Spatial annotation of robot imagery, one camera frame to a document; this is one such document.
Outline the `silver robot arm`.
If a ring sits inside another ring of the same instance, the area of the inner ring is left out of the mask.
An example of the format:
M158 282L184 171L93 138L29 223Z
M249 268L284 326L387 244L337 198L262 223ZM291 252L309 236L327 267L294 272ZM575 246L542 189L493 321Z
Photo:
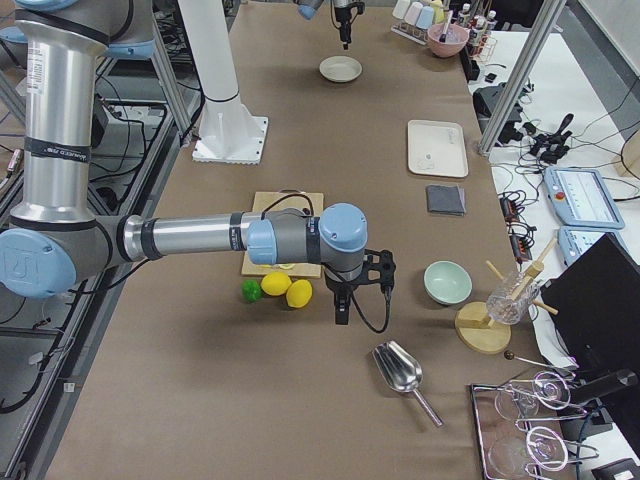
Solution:
M306 20L314 18L323 0L297 0L298 13ZM352 24L354 20L365 12L365 2L356 0L331 0L330 17L331 23L338 30L340 42L344 50L348 50L352 43Z
M87 205L96 61L149 57L147 1L21 1L16 24L27 39L23 197L1 235L1 281L14 293L47 298L109 268L171 254L245 251L256 264L321 264L336 320L368 280L367 221L339 203L320 216L294 209L200 218L97 216Z

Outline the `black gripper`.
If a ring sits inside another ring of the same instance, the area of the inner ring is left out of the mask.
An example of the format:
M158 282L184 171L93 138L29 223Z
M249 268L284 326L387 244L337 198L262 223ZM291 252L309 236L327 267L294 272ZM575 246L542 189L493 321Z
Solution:
M333 0L332 8L335 20L339 23L340 41L344 49L351 43L350 23L364 13L364 2L360 0Z
M349 323L349 299L359 285L362 269L340 272L329 264L324 264L326 286L334 293L335 323L347 325Z

